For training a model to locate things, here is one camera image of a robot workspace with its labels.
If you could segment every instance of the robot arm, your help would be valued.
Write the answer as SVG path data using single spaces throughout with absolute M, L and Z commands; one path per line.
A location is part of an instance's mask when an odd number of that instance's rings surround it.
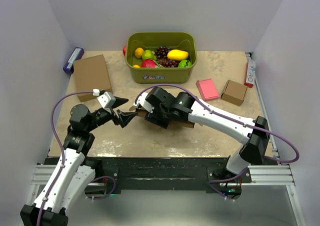
M 228 159 L 225 167 L 226 171 L 222 173 L 223 175 L 226 175 L 228 172 L 237 175 L 249 164 L 261 165 L 270 136 L 261 131 L 246 127 L 246 125 L 257 126 L 267 130 L 267 120 L 260 116 L 257 119 L 238 116 L 213 107 L 201 99 L 199 100 L 209 107 L 211 112 L 214 110 L 221 115 L 240 120 L 245 123 L 245 126 L 217 114 L 210 113 L 210 111 L 201 106 L 186 92 L 180 92 L 177 97 L 174 97 L 160 87 L 153 88 L 149 93 L 144 92 L 141 94 L 134 103 L 134 106 L 137 108 L 137 111 L 141 109 L 147 111 L 144 117 L 146 121 L 165 129 L 171 121 L 199 123 L 236 139 L 241 143 L 241 146 Z
M 90 112 L 84 104 L 78 104 L 71 109 L 70 126 L 65 137 L 64 164 L 62 164 L 62 155 L 55 167 L 48 183 L 36 198 L 34 203 L 24 205 L 20 215 L 25 226 L 35 226 L 40 207 L 45 201 L 41 216 L 41 225 L 62 226 L 67 225 L 68 217 L 66 214 L 81 194 L 84 194 L 87 185 L 94 178 L 102 176 L 97 175 L 96 171 L 99 160 L 87 160 L 87 154 L 94 142 L 94 135 L 90 131 L 112 120 L 115 125 L 124 128 L 137 113 L 122 112 L 114 108 L 126 103 L 128 99 L 113 96 L 109 92 L 104 92 L 97 97 L 102 108 Z M 58 172 L 61 170 L 53 187 Z

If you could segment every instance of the red apple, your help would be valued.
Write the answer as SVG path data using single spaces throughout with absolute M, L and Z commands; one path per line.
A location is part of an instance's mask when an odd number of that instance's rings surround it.
M 141 68 L 158 68 L 159 65 L 152 59 L 146 59 L 142 62 Z
M 123 47 L 123 49 L 122 49 L 122 53 L 123 53 L 124 56 L 126 56 L 126 50 L 127 50 L 127 46 L 125 45 L 125 46 Z

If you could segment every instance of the flattened cardboard box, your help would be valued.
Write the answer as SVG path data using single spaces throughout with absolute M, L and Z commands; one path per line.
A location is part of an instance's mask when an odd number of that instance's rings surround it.
M 112 93 L 105 57 L 101 54 L 76 60 L 73 63 L 75 87 L 77 91 L 106 90 Z M 92 93 L 78 94 L 81 102 L 93 100 Z
M 241 83 L 228 80 L 224 86 L 221 99 L 240 106 L 245 100 L 247 88 L 247 86 Z

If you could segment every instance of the beige table surface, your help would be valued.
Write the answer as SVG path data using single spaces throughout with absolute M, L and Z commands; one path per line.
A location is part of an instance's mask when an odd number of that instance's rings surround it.
M 82 58 L 101 54 L 104 55 L 106 61 L 114 95 L 129 99 L 128 103 L 119 107 L 120 110 L 126 112 L 132 106 L 136 95 L 149 84 L 138 84 L 133 81 L 121 51 L 86 51 Z M 212 78 L 219 93 L 223 91 L 229 79 L 239 83 L 243 82 L 247 63 L 244 52 L 199 51 L 197 56 L 198 62 L 191 78 L 187 83 L 181 84 L 196 96 L 200 97 L 196 87 L 197 80 Z M 164 89 L 174 96 L 180 92 L 180 89 L 170 87 L 164 87 Z M 75 91 L 75 79 L 72 75 L 67 93 Z M 56 126 L 62 142 L 67 135 L 70 110 L 79 103 L 77 96 L 71 96 L 63 102 Z M 263 115 L 254 87 L 248 88 L 241 106 L 221 99 L 208 101 L 208 103 L 243 117 L 255 119 Z M 84 104 L 91 111 L 100 108 L 96 99 Z M 95 141 L 88 153 L 88 156 L 92 157 L 228 157 L 240 146 L 240 143 L 233 138 L 206 126 L 196 124 L 193 129 L 172 126 L 163 129 L 140 117 L 135 117 L 125 128 L 108 122 L 93 130 L 92 133 Z M 60 149 L 54 139 L 48 156 L 59 155 Z M 267 155 L 272 156 L 270 145 Z

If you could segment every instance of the purple box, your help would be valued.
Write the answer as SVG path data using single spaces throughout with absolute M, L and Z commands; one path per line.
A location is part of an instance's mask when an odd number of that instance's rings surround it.
M 63 66 L 63 71 L 65 71 L 68 75 L 72 75 L 74 72 L 74 61 L 81 59 L 84 53 L 85 51 L 82 47 L 76 47 L 68 61 Z

